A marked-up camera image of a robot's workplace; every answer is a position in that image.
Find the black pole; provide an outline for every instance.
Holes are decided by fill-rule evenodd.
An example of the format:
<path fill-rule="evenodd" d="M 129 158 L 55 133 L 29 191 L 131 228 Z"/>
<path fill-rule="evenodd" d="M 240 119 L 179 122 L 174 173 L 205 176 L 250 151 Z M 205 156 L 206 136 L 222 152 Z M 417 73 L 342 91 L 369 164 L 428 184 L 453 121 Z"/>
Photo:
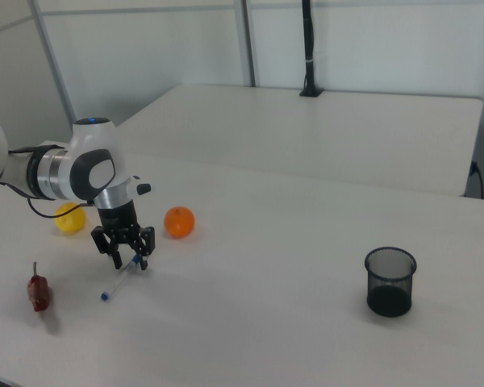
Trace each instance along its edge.
<path fill-rule="evenodd" d="M 314 81 L 314 24 L 312 23 L 310 0 L 302 0 L 303 34 L 305 35 L 305 67 L 307 76 L 302 97 L 317 97 L 323 90 L 315 88 Z"/>

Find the lemon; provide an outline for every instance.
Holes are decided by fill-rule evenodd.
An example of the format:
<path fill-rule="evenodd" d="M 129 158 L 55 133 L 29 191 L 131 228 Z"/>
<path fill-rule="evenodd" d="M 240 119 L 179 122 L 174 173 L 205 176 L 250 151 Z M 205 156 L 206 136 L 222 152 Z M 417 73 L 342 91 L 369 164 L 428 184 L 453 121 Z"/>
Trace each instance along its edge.
<path fill-rule="evenodd" d="M 68 202 L 56 210 L 55 215 L 63 214 L 64 212 L 71 210 L 77 204 Z M 64 232 L 75 232 L 81 230 L 86 224 L 86 212 L 81 208 L 70 212 L 65 216 L 54 218 L 54 223 L 57 228 Z"/>

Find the white table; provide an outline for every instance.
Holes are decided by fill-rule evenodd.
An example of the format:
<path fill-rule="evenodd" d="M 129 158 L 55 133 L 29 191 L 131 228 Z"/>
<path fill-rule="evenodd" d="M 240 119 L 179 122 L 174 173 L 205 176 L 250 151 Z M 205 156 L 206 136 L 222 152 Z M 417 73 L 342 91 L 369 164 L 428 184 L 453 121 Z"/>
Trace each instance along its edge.
<path fill-rule="evenodd" d="M 127 163 L 156 183 L 136 203 L 156 250 L 111 303 L 99 299 L 116 271 L 89 236 L 95 210 L 64 237 L 0 186 L 0 376 L 25 387 L 484 386 L 483 201 Z M 197 219 L 180 241 L 162 227 L 177 205 Z M 419 265 L 400 318 L 365 303 L 364 258 L 384 245 Z M 27 299 L 33 260 L 53 290 L 44 314 Z"/>
<path fill-rule="evenodd" d="M 129 152 L 460 196 L 482 101 L 180 85 L 119 126 Z"/>

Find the pen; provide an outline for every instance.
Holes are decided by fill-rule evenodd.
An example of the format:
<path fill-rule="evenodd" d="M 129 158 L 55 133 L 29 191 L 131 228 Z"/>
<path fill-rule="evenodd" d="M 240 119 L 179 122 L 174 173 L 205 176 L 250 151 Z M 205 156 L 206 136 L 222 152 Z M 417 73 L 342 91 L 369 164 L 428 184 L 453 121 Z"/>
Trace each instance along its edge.
<path fill-rule="evenodd" d="M 115 291 L 120 287 L 123 280 L 125 280 L 127 278 L 127 276 L 129 276 L 132 269 L 134 269 L 139 262 L 140 262 L 140 258 L 138 257 L 138 255 L 135 255 L 133 257 L 133 259 L 131 260 L 131 262 L 129 262 L 126 265 L 126 267 L 122 269 L 122 272 L 116 278 L 115 283 L 106 292 L 102 292 L 100 298 L 103 301 L 109 300 L 110 297 L 113 295 L 113 293 L 115 293 Z"/>

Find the orange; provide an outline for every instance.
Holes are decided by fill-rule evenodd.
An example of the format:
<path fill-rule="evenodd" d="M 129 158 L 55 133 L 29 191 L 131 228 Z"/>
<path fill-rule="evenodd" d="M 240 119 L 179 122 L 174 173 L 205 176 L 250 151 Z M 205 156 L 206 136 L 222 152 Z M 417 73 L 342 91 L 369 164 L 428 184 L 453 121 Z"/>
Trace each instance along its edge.
<path fill-rule="evenodd" d="M 63 214 L 64 212 L 71 210 L 77 204 L 68 202 L 56 210 L 55 215 Z M 86 224 L 86 212 L 79 207 L 76 210 L 70 212 L 68 215 L 54 218 L 54 223 L 57 228 L 65 232 L 75 232 L 81 230 Z"/>
<path fill-rule="evenodd" d="M 172 237 L 182 238 L 194 229 L 195 217 L 186 207 L 174 207 L 165 214 L 163 224 Z"/>

